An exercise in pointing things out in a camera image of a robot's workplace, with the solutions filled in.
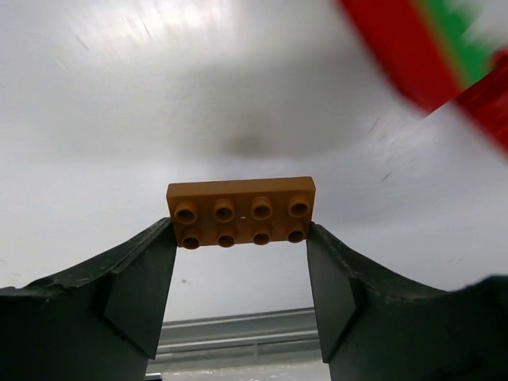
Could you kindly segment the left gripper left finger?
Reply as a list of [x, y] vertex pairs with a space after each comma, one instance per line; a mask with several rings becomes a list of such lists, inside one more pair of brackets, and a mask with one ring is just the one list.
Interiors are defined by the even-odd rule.
[[156, 357], [177, 243], [163, 218], [80, 264], [1, 291], [4, 380], [142, 380]]

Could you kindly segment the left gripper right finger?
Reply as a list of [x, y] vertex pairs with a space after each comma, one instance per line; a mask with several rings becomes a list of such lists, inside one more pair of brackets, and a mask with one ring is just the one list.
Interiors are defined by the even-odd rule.
[[306, 251], [321, 355], [332, 379], [506, 379], [504, 275], [438, 290], [359, 254], [317, 224]]

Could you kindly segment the orange lego plate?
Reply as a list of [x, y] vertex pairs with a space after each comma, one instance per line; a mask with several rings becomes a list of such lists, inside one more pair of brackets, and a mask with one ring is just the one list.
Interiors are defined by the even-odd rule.
[[171, 183], [166, 199], [177, 245], [299, 243], [307, 238], [316, 187], [310, 176]]

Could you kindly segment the red lego brick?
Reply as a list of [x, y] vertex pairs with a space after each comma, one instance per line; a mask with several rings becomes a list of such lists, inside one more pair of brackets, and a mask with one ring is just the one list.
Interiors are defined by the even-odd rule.
[[481, 133], [507, 156], [507, 50], [491, 59], [491, 71], [456, 99]]

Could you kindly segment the red and green lego stack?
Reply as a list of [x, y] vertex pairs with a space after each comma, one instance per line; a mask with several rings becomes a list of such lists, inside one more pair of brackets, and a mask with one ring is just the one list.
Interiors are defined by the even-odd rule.
[[507, 44], [475, 36], [469, 1], [339, 1], [383, 74], [427, 113], [473, 87], [507, 59]]

